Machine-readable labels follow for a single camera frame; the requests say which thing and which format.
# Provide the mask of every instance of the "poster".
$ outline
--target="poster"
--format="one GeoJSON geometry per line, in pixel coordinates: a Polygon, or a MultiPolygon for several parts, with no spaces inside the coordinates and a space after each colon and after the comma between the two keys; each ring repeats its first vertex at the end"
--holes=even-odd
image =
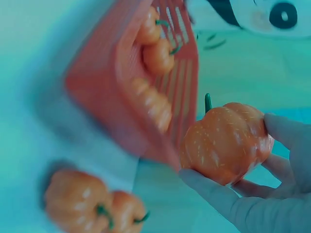
{"type": "Polygon", "coordinates": [[[311,36],[311,0],[188,0],[194,31],[246,30],[266,36],[311,36]]]}

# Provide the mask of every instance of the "gloved hand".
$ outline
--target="gloved hand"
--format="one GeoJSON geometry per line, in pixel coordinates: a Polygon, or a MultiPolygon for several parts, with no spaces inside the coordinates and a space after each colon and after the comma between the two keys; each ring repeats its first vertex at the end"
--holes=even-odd
{"type": "Polygon", "coordinates": [[[241,233],[311,232],[311,126],[266,114],[269,134],[290,150],[262,164],[282,183],[274,189],[241,180],[230,188],[185,169],[181,179],[201,195],[241,233]]]}

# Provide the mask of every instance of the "pumpkin in basket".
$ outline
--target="pumpkin in basket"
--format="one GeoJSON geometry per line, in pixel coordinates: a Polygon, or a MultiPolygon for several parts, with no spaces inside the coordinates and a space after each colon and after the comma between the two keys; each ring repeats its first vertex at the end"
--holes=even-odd
{"type": "Polygon", "coordinates": [[[205,101],[204,118],[188,129],[180,145],[181,168],[222,185],[236,183],[268,158],[274,139],[256,108],[233,102],[211,108],[209,94],[205,101]]]}
{"type": "Polygon", "coordinates": [[[168,22],[160,20],[159,13],[151,6],[137,33],[136,42],[141,45],[156,43],[161,37],[161,25],[169,27],[168,22]]]}
{"type": "Polygon", "coordinates": [[[168,98],[142,78],[134,78],[132,88],[160,132],[166,132],[172,119],[172,106],[168,98]]]}
{"type": "Polygon", "coordinates": [[[96,177],[74,170],[53,174],[44,196],[48,216],[68,233],[101,233],[113,227],[112,195],[96,177]]]}
{"type": "Polygon", "coordinates": [[[114,191],[112,215],[114,228],[105,233],[140,233],[149,217],[141,200],[123,191],[114,191]]]}
{"type": "Polygon", "coordinates": [[[144,46],[142,56],[147,70],[153,75],[168,74],[174,67],[174,54],[179,50],[180,47],[173,49],[166,38],[153,45],[144,46]]]}

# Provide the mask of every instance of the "red plastic basket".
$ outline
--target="red plastic basket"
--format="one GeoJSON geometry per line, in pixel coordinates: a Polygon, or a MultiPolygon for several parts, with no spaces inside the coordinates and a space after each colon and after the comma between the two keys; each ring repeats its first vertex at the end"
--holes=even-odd
{"type": "Polygon", "coordinates": [[[66,77],[69,95],[130,153],[179,170],[176,148],[195,121],[198,51],[182,0],[116,0],[73,61],[66,77]],[[144,68],[141,47],[134,43],[150,5],[171,29],[173,46],[182,45],[169,75],[152,77],[144,68]],[[136,97],[129,81],[144,77],[166,93],[173,106],[167,135],[161,134],[136,97]]]}

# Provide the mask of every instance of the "pumpkin stem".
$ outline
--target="pumpkin stem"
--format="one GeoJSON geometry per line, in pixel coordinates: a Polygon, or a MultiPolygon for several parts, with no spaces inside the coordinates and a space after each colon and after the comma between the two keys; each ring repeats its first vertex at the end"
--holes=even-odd
{"type": "Polygon", "coordinates": [[[150,216],[150,212],[146,213],[146,215],[142,219],[134,219],[134,223],[139,224],[146,221],[150,216]]]}
{"type": "Polygon", "coordinates": [[[155,24],[156,24],[156,25],[164,25],[164,26],[167,27],[167,28],[170,27],[169,23],[168,23],[167,21],[165,21],[165,20],[156,20],[156,21],[155,21],[155,24]]]}
{"type": "Polygon", "coordinates": [[[99,204],[96,207],[96,211],[97,211],[97,215],[103,215],[106,216],[108,218],[109,221],[109,229],[113,229],[114,227],[114,222],[112,219],[112,216],[110,215],[110,213],[105,209],[104,205],[99,204]]]}
{"type": "Polygon", "coordinates": [[[170,55],[174,55],[175,53],[177,53],[178,51],[180,51],[180,48],[181,48],[181,46],[179,45],[177,48],[173,49],[173,50],[170,52],[170,55]]]}
{"type": "Polygon", "coordinates": [[[207,93],[205,95],[205,113],[207,113],[209,110],[211,110],[213,107],[212,107],[212,102],[210,100],[210,95],[209,93],[207,93]]]}

